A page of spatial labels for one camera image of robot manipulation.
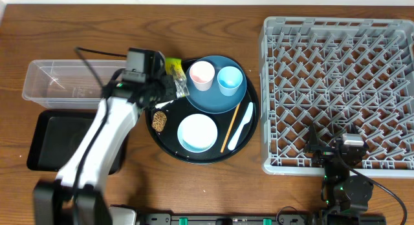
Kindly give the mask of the yellow foil snack wrapper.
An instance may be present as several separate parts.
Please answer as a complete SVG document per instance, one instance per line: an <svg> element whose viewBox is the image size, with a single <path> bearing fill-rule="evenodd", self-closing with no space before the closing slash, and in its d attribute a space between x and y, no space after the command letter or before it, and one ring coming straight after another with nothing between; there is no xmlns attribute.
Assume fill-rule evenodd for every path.
<svg viewBox="0 0 414 225"><path fill-rule="evenodd" d="M178 58L166 58L166 74L173 76L177 98L187 97L190 93L187 88L187 78L182 68L182 60Z"/></svg>

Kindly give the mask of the brown walnut cookie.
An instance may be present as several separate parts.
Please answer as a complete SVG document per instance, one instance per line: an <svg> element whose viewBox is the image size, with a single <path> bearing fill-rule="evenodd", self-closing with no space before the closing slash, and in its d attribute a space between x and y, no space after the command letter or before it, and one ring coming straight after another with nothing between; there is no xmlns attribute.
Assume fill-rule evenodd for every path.
<svg viewBox="0 0 414 225"><path fill-rule="evenodd" d="M154 130L156 130L156 132L160 133L164 130L166 122L167 122L166 114L162 111L157 111L153 115L153 121L152 121L151 126Z"/></svg>

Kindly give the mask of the light blue bowl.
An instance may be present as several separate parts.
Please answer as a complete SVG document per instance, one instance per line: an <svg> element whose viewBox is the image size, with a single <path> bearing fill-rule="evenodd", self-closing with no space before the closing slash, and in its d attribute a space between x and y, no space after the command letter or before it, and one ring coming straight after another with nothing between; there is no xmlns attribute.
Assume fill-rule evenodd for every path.
<svg viewBox="0 0 414 225"><path fill-rule="evenodd" d="M185 117L177 129L179 144L191 153L209 150L216 143L217 137L217 125L204 114L192 114Z"/></svg>

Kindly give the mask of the white tissue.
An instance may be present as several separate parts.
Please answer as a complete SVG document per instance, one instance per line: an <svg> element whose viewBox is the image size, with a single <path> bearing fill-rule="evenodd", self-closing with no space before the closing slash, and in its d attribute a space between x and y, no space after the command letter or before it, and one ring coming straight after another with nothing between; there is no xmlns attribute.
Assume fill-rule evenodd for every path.
<svg viewBox="0 0 414 225"><path fill-rule="evenodd" d="M155 105L155 108L156 108L156 109L161 109L161 108L163 108L164 106L166 106L166 105L168 105L168 104L171 104L172 102L173 102L173 100L168 101L168 102L158 103L158 104L156 104L156 105Z"/></svg>

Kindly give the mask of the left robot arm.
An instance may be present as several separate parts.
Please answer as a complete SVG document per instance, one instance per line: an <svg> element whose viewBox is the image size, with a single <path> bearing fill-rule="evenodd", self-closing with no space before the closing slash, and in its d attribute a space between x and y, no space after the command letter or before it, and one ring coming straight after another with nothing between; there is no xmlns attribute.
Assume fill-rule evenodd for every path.
<svg viewBox="0 0 414 225"><path fill-rule="evenodd" d="M108 83L95 77L102 99L94 120L53 182L33 191L36 224L136 224L127 206L107 206L104 189L110 168L143 110L176 99L173 76L159 51L130 48L126 65Z"/></svg>

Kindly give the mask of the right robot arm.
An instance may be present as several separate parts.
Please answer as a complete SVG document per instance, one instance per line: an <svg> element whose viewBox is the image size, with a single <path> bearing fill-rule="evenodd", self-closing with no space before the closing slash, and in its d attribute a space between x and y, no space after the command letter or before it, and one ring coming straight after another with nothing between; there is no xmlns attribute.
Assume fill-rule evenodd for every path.
<svg viewBox="0 0 414 225"><path fill-rule="evenodd" d="M368 149L354 127L328 145L318 138L315 125L309 126L304 151L312 155L312 164L324 169L321 199L327 203L326 209L314 213L311 224L361 224L360 215L368 210L373 184L351 175L349 168L359 164Z"/></svg>

